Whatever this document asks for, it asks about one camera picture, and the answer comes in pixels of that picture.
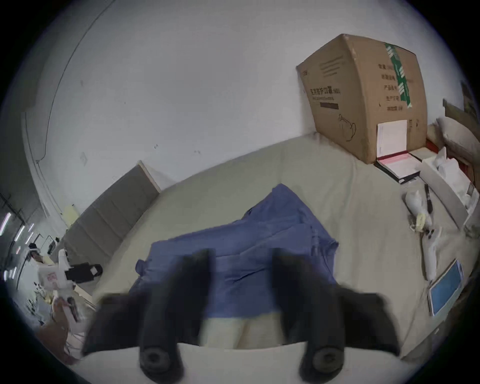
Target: mattress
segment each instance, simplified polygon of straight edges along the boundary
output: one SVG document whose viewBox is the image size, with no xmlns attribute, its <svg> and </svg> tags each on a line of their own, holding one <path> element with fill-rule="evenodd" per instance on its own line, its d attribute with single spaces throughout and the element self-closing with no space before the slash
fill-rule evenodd
<svg viewBox="0 0 480 384">
<path fill-rule="evenodd" d="M 445 319 L 455 299 L 430 316 L 420 237 L 410 230 L 403 201 L 407 191 L 423 191 L 423 182 L 401 186 L 318 133 L 233 159 L 163 191 L 112 256 L 94 301 L 127 292 L 138 277 L 135 263 L 148 256 L 153 242 L 237 220 L 279 183 L 295 192 L 339 242 L 337 282 L 386 298 L 402 356 Z M 443 227 L 438 274 L 457 258 L 469 276 L 480 240 L 460 231 L 433 193 L 432 204 L 434 222 Z M 246 327 L 257 332 L 255 337 L 245 336 Z M 275 313 L 258 319 L 208 319 L 202 330 L 202 344 L 213 347 L 257 348 L 281 342 Z"/>
</svg>

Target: box label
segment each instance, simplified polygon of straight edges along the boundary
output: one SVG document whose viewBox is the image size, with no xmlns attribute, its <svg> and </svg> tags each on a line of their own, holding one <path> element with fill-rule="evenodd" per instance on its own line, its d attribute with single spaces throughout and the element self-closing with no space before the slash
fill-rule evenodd
<svg viewBox="0 0 480 384">
<path fill-rule="evenodd" d="M 387 48 L 388 57 L 392 61 L 393 67 L 395 69 L 396 81 L 398 83 L 398 92 L 400 93 L 400 100 L 403 100 L 407 103 L 407 108 L 412 108 L 407 79 L 405 78 L 405 73 L 403 72 L 403 66 L 400 62 L 400 57 L 398 56 L 398 53 L 393 45 L 385 43 L 385 47 Z"/>
</svg>

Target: cable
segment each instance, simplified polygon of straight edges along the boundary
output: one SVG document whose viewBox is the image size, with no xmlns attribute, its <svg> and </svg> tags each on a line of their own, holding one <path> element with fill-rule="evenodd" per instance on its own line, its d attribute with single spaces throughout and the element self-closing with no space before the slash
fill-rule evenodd
<svg viewBox="0 0 480 384">
<path fill-rule="evenodd" d="M 37 162 L 35 161 L 35 159 L 33 158 L 32 147 L 31 147 L 31 145 L 30 145 L 30 136 L 28 135 L 27 113 L 26 113 L 26 112 L 24 112 L 24 118 L 25 118 L 25 133 L 26 133 L 26 136 L 27 136 L 28 150 L 30 151 L 30 156 L 31 156 L 31 158 L 32 158 L 32 163 L 33 163 L 33 166 L 34 166 L 34 168 L 35 168 L 36 175 L 37 175 L 38 179 L 40 180 L 40 183 L 42 184 L 42 186 L 43 186 L 44 189 L 47 189 L 47 188 L 45 187 L 45 183 L 46 183 L 47 181 L 46 181 L 46 180 L 43 180 L 43 181 L 42 181 L 42 178 L 40 177 L 40 174 L 38 173 L 38 169 L 37 169 L 38 163 L 37 163 Z M 55 197 L 53 197 L 53 195 L 52 195 L 52 196 L 48 195 L 48 198 L 50 199 L 50 202 L 51 202 L 52 204 L 55 202 L 55 205 L 57 206 L 58 210 L 61 212 L 61 209 L 60 209 L 59 205 L 57 204 L 57 201 L 55 200 Z"/>
<path fill-rule="evenodd" d="M 39 161 L 43 160 L 45 158 L 45 155 L 47 154 L 47 140 L 48 140 L 48 128 L 50 127 L 50 117 L 52 115 L 52 110 L 53 110 L 53 104 L 55 103 L 55 97 L 57 96 L 57 92 L 60 88 L 60 83 L 63 79 L 63 75 L 65 74 L 65 71 L 67 70 L 67 67 L 68 67 L 68 64 L 70 64 L 70 60 L 72 59 L 73 55 L 75 54 L 78 46 L 80 45 L 80 43 L 82 42 L 82 40 L 84 39 L 84 37 L 86 36 L 86 34 L 88 33 L 88 31 L 90 31 L 90 29 L 92 28 L 93 24 L 95 24 L 95 22 L 99 19 L 99 17 L 101 15 L 103 15 L 105 13 L 105 11 L 110 8 L 110 6 L 115 2 L 116 0 L 112 0 L 112 2 L 106 6 L 106 8 L 100 12 L 98 14 L 98 16 L 92 21 L 92 23 L 90 24 L 90 26 L 87 28 L 87 30 L 85 31 L 85 33 L 83 34 L 83 36 L 80 38 L 79 42 L 77 43 L 77 45 L 75 46 L 75 48 L 73 49 L 73 52 L 72 54 L 70 55 L 70 57 L 68 58 L 68 61 L 67 61 L 67 64 L 65 65 L 65 68 L 63 69 L 63 72 L 60 76 L 60 80 L 59 80 L 59 83 L 57 84 L 57 89 L 55 90 L 55 93 L 53 95 L 53 99 L 52 99 L 52 105 L 50 107 L 50 112 L 48 113 L 48 121 L 47 121 L 47 133 L 45 134 L 45 151 L 43 153 L 43 156 L 41 157 L 41 159 L 37 160 L 37 164 Z"/>
</svg>

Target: white wall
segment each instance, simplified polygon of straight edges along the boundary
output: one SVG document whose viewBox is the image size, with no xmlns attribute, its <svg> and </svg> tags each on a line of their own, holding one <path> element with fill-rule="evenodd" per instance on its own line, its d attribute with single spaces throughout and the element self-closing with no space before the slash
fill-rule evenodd
<svg viewBox="0 0 480 384">
<path fill-rule="evenodd" d="M 51 50 L 29 114 L 35 159 L 61 71 L 86 30 L 77 14 Z M 138 160 L 165 188 L 312 131 L 295 66 L 341 33 L 416 53 L 429 122 L 443 115 L 443 98 L 463 105 L 453 55 L 406 3 L 116 0 L 75 51 L 53 105 L 39 164 L 59 206 L 82 212 Z"/>
</svg>

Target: gray headboard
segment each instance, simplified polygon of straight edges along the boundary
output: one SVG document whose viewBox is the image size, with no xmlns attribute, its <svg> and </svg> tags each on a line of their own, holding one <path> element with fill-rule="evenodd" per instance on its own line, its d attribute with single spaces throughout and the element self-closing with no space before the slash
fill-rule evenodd
<svg viewBox="0 0 480 384">
<path fill-rule="evenodd" d="M 80 215 L 50 258 L 58 262 L 58 251 L 64 248 L 71 265 L 88 262 L 100 264 L 105 269 L 125 236 L 159 193 L 159 187 L 139 162 Z M 97 280 L 80 286 L 92 294 Z"/>
</svg>

